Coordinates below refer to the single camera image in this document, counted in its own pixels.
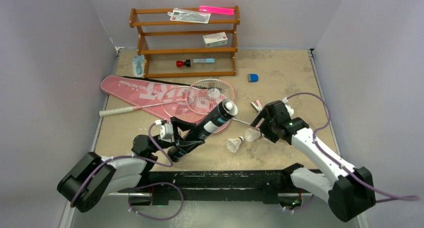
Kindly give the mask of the white feather shuttlecock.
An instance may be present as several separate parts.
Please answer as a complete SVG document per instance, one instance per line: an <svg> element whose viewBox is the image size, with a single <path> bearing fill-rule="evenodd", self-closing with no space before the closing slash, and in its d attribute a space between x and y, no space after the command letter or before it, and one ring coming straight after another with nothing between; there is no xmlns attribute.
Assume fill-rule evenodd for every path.
<svg viewBox="0 0 424 228"><path fill-rule="evenodd" d="M244 137L247 142L253 142L256 139L263 137L263 133L258 129L248 128L244 132Z"/></svg>
<svg viewBox="0 0 424 228"><path fill-rule="evenodd" d="M236 153L239 150L240 145L244 142L244 140L245 138L243 136L227 139L226 147L230 152Z"/></svg>
<svg viewBox="0 0 424 228"><path fill-rule="evenodd" d="M234 110L234 105L232 102L226 102L224 105L224 109L227 113L232 114Z"/></svg>

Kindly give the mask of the black shuttlecock tube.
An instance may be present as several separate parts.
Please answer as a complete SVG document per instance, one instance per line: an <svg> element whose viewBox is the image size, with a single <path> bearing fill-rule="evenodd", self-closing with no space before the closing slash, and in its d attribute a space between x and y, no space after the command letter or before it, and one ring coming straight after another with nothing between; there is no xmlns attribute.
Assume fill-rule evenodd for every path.
<svg viewBox="0 0 424 228"><path fill-rule="evenodd" d="M227 113L227 111L225 110L224 104L226 102L233 103L234 109L232 114ZM211 134L213 134L220 127L225 125L237 114L238 107L231 99L226 98L222 100L217 106L212 109L212 111L210 111L204 118L201 119L201 121L199 121L200 125L204 130L202 136L205 138L205 141ZM190 152L192 152L192 150L180 150L176 148L176 145L174 145L167 151L167 154L173 162L178 162L183 156Z"/></svg>

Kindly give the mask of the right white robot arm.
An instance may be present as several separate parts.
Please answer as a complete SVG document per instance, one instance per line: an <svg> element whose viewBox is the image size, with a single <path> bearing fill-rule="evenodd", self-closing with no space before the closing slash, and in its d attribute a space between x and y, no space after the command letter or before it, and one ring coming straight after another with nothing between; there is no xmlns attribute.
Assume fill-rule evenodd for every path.
<svg viewBox="0 0 424 228"><path fill-rule="evenodd" d="M357 168L331 150L300 117L281 100L264 106L250 124L263 137L276 143L284 140L306 155L321 171L314 173L299 167L281 177L280 184L288 192L301 188L327 202L332 213L342 222L376 205L373 177L365 168Z"/></svg>

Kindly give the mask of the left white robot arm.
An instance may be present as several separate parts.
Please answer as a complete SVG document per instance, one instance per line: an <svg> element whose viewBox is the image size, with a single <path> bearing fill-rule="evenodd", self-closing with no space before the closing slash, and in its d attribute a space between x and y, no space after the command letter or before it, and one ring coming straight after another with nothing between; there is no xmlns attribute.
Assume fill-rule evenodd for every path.
<svg viewBox="0 0 424 228"><path fill-rule="evenodd" d="M134 138L128 155L86 153L59 181L56 190L82 213L109 194L127 188L142 193L149 187L146 175L154 165L172 167L182 156L203 145L209 135L200 123L175 117L170 121L157 120L147 134Z"/></svg>

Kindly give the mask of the pink badminton racket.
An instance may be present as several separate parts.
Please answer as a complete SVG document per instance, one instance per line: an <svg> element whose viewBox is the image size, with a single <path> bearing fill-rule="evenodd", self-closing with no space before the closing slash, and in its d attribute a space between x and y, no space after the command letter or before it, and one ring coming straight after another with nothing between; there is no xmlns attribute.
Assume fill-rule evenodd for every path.
<svg viewBox="0 0 424 228"><path fill-rule="evenodd" d="M99 111L100 117L119 115L129 113L136 110L142 110L151 107L161 107L169 117L176 117L182 121L189 123L199 122L205 115L199 114L189 108L187 100L189 87L178 86L166 91L157 104L143 105L143 106L128 106L123 108L101 110Z"/></svg>
<svg viewBox="0 0 424 228"><path fill-rule="evenodd" d="M198 115L206 115L224 99L235 99L233 87L226 81L208 78L194 82L185 93L187 106Z"/></svg>

